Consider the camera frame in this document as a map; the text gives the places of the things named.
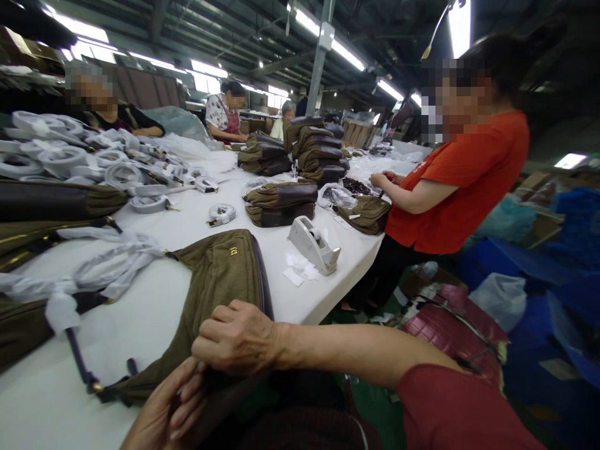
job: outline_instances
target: orange shirt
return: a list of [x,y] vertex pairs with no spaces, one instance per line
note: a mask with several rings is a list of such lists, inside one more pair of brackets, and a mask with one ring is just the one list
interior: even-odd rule
[[521,111],[494,116],[479,133],[443,144],[400,187],[412,191],[421,179],[428,179],[458,189],[422,214],[392,206],[386,234],[403,246],[415,244],[419,252],[458,252],[513,186],[528,151],[529,127]]

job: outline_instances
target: fluorescent light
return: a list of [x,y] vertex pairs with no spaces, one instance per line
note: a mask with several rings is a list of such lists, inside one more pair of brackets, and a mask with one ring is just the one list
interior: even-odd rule
[[284,91],[283,89],[279,89],[278,87],[271,86],[271,85],[269,85],[269,92],[271,94],[277,94],[278,96],[281,96],[281,97],[287,97],[289,95],[287,91]]
[[67,61],[73,60],[73,53],[71,53],[71,50],[61,49],[61,51],[64,57],[67,59]]
[[364,64],[336,39],[333,40],[331,48],[340,56],[345,58],[355,68],[359,69],[361,72],[364,70]]
[[109,49],[109,50],[118,51],[117,47],[113,47],[113,46],[110,46],[108,44],[104,44],[103,42],[92,41],[92,39],[88,39],[86,37],[78,37],[77,39],[80,40],[80,41],[84,41],[84,42],[86,42],[88,44],[94,44],[95,46],[98,46],[98,47],[104,47],[104,48]]
[[565,155],[559,162],[557,162],[554,167],[559,169],[572,169],[576,167],[581,161],[586,159],[587,155],[582,155],[578,153],[569,153]]
[[313,33],[316,37],[319,37],[319,32],[321,31],[319,24],[313,21],[309,16],[304,14],[299,9],[296,11],[296,21],[308,31]]
[[463,7],[459,7],[458,4],[459,0],[456,0],[452,9],[448,11],[452,51],[455,58],[471,47],[471,0],[466,0]]
[[422,106],[423,102],[421,101],[421,96],[419,94],[411,95],[412,101],[414,101],[417,105]]
[[192,61],[192,68],[196,72],[206,73],[209,75],[216,76],[218,78],[227,78],[227,76],[228,76],[227,71],[224,71],[223,69],[218,69],[216,67],[209,66],[208,64],[204,64],[203,62],[195,61],[193,59],[191,61]]
[[386,91],[388,94],[390,94],[393,98],[396,99],[396,101],[402,101],[404,100],[404,96],[398,92],[397,90],[395,90],[392,86],[390,86],[388,84],[387,81],[385,80],[379,80],[379,82],[377,83],[377,85],[383,89],[384,91]]

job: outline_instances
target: red sleeve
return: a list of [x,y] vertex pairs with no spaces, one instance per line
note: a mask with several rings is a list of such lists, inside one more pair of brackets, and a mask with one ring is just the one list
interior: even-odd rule
[[441,151],[421,178],[465,188],[489,172],[508,149],[506,136],[497,129],[467,134]]
[[398,384],[409,449],[543,450],[510,404],[482,379],[422,364]]

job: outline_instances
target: green floor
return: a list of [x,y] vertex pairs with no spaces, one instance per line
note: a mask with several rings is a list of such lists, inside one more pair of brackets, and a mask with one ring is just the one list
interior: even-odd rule
[[[454,264],[451,259],[440,261],[439,265],[445,270],[455,272]],[[395,297],[392,297],[376,315],[381,316],[384,313],[397,314],[400,312],[400,306]],[[364,323],[368,318],[364,315],[354,316],[339,311],[332,311],[323,320],[322,325],[332,323]],[[337,383],[342,386],[344,375],[335,374]],[[369,421],[375,426],[381,437],[383,448],[385,450],[403,450],[406,449],[406,437],[403,429],[403,406],[398,397],[393,392],[388,392],[380,387],[361,381],[355,377],[351,378],[352,395],[356,407],[363,419]],[[278,395],[269,389],[266,383],[262,383],[236,411],[239,420],[245,420],[254,417],[264,408],[271,407],[277,403]],[[519,416],[527,429],[545,445],[549,450],[568,448],[550,432],[544,429],[533,418],[529,411],[521,404],[509,399],[511,406]]]

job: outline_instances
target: metal pole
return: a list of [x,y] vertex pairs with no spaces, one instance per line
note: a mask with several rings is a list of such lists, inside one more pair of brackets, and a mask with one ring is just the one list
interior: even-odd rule
[[[336,0],[324,0],[323,12],[321,13],[321,27],[323,27],[323,23],[325,22],[331,23],[335,5]],[[319,96],[319,87],[321,86],[321,76],[323,75],[326,54],[327,52],[321,48],[317,42],[317,51],[314,55],[314,64],[312,65],[311,91],[308,93],[308,103],[306,105],[307,116],[314,116],[314,108],[317,105],[317,97]]]

